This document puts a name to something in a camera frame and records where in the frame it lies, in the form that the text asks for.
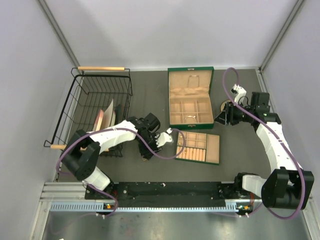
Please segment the green jewelry tray insert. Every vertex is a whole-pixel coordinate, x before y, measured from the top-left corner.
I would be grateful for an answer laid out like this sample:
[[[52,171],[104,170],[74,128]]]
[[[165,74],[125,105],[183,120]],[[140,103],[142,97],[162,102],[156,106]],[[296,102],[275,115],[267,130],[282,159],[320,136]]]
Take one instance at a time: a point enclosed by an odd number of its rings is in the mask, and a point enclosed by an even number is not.
[[[220,136],[199,132],[182,132],[186,144],[181,154],[175,159],[201,164],[220,164]]]

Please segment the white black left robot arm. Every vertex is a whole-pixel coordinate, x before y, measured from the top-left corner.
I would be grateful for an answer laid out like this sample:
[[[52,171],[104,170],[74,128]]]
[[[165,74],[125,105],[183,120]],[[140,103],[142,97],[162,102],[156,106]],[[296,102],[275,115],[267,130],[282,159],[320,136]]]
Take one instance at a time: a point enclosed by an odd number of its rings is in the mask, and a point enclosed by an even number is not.
[[[78,181],[95,188],[102,198],[109,198],[114,191],[113,181],[97,167],[99,156],[119,144],[136,140],[142,158],[150,160],[172,140],[169,132],[155,131],[159,125],[159,120],[150,113],[145,118],[129,117],[97,131],[78,130],[58,163],[65,165]]]

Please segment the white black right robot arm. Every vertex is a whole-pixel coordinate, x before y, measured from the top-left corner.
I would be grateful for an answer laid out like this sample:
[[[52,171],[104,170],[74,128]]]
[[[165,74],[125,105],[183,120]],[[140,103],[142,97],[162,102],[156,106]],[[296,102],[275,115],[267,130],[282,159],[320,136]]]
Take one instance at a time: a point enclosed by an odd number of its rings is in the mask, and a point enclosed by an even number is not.
[[[239,173],[234,179],[234,194],[245,198],[252,193],[261,198],[267,208],[303,210],[315,178],[311,171],[303,170],[299,163],[293,163],[280,117],[270,111],[270,95],[253,92],[250,104],[243,105],[246,90],[237,86],[232,93],[234,100],[224,105],[215,121],[226,126],[249,123],[262,142],[270,164],[270,176],[266,179],[255,173]]]

